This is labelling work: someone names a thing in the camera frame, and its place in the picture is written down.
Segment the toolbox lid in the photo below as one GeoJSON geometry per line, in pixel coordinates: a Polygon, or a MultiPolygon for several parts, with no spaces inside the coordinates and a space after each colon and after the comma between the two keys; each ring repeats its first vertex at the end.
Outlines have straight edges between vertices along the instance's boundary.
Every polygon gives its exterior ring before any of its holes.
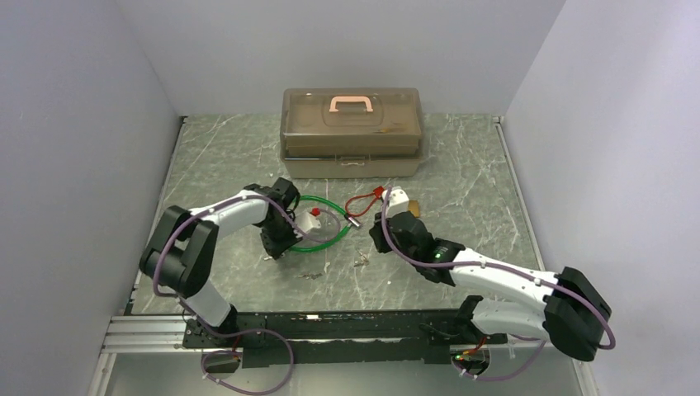
{"type": "Polygon", "coordinates": [[[421,116],[414,88],[287,89],[281,141],[292,155],[413,153],[421,116]]]}

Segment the gray marble tabletop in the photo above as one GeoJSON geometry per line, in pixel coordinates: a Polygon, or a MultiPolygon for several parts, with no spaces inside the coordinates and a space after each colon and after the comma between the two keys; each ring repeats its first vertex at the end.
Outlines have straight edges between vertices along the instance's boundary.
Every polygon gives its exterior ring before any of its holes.
{"type": "MultiPolygon", "coordinates": [[[[278,177],[288,177],[278,159],[279,125],[279,115],[187,117],[164,187],[163,207],[201,207],[248,184],[270,186],[278,177]]],[[[413,177],[293,182],[301,194],[326,197],[341,206],[379,185],[401,186],[419,202],[420,218],[435,237],[536,269],[492,117],[430,114],[425,116],[425,129],[427,155],[413,177]]],[[[367,232],[375,212],[362,217],[365,227],[352,229],[325,251],[288,252],[277,261],[266,260],[259,229],[241,229],[219,241],[210,278],[239,311],[456,308],[469,294],[489,295],[433,284],[394,254],[376,252],[367,232]]],[[[151,280],[141,276],[132,313],[179,312],[174,300],[155,297],[151,280]]]]}

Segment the white plastic part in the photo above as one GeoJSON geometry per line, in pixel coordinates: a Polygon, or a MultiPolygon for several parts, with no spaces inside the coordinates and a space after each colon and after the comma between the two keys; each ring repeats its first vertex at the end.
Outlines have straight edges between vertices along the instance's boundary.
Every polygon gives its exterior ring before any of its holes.
{"type": "MultiPolygon", "coordinates": [[[[386,191],[381,193],[381,199],[386,200],[386,191]]],[[[401,187],[393,187],[389,197],[388,208],[386,208],[386,218],[405,212],[409,209],[409,196],[401,187]]]]}
{"type": "MultiPolygon", "coordinates": [[[[542,281],[544,280],[554,284],[557,282],[554,277],[554,272],[528,270],[527,268],[521,268],[520,266],[514,266],[513,264],[485,257],[472,249],[459,252],[454,262],[482,263],[484,260],[486,262],[509,266],[534,276],[535,278],[539,278],[542,281]]],[[[544,310],[546,305],[544,297],[546,295],[551,295],[553,291],[551,287],[544,285],[537,286],[525,278],[490,266],[457,266],[450,270],[450,275],[456,285],[494,292],[509,301],[520,303],[535,312],[544,310]]]]}
{"type": "MultiPolygon", "coordinates": [[[[259,196],[257,192],[242,190],[235,196],[259,196]]],[[[203,210],[211,210],[214,206],[218,205],[219,202],[213,205],[209,205],[204,208],[193,208],[190,211],[195,213],[200,213],[203,210]]],[[[238,231],[239,229],[250,225],[260,223],[267,216],[267,202],[264,200],[243,200],[238,204],[232,205],[226,209],[218,210],[214,213],[208,214],[202,218],[202,220],[209,220],[214,224],[219,226],[219,237],[221,240],[232,233],[238,231]]]]}
{"type": "MultiPolygon", "coordinates": [[[[314,229],[321,229],[319,218],[306,211],[298,214],[294,222],[305,233],[310,233],[314,229]]],[[[299,231],[294,230],[294,232],[297,237],[301,237],[299,231]]]]}
{"type": "Polygon", "coordinates": [[[208,280],[192,297],[185,299],[187,305],[205,322],[218,327],[229,315],[231,305],[208,280]]]}
{"type": "Polygon", "coordinates": [[[544,311],[532,311],[521,304],[483,299],[474,308],[471,322],[484,334],[518,334],[548,340],[542,327],[544,311]]]}

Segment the table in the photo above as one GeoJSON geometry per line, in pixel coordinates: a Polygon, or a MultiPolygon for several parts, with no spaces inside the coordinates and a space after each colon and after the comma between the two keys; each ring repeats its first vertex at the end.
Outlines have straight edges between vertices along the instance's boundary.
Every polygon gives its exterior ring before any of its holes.
{"type": "MultiPolygon", "coordinates": [[[[278,177],[288,177],[278,155],[279,124],[279,115],[187,117],[160,207],[210,205],[248,184],[270,186],[278,177]]],[[[419,202],[420,218],[433,236],[537,269],[521,201],[492,117],[429,114],[425,135],[425,159],[413,177],[293,182],[303,195],[322,196],[340,205],[379,185],[401,186],[419,202]]],[[[210,278],[239,311],[457,308],[469,294],[494,297],[482,290],[433,284],[396,255],[376,252],[368,234],[375,212],[361,218],[365,227],[351,230],[329,249],[288,252],[277,261],[266,260],[259,229],[241,229],[217,244],[210,278]],[[357,264],[361,253],[368,258],[363,266],[357,264]]],[[[140,277],[133,314],[181,312],[173,299],[156,298],[151,285],[147,276],[140,277]]]]}

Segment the red cap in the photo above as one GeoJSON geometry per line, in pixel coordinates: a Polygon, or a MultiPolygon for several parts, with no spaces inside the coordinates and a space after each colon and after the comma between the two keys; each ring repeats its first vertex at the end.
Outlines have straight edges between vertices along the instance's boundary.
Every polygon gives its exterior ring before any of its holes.
{"type": "Polygon", "coordinates": [[[375,197],[381,198],[381,193],[384,192],[384,187],[378,186],[377,188],[375,188],[374,190],[372,190],[372,192],[374,192],[374,196],[375,196],[375,197]]]}

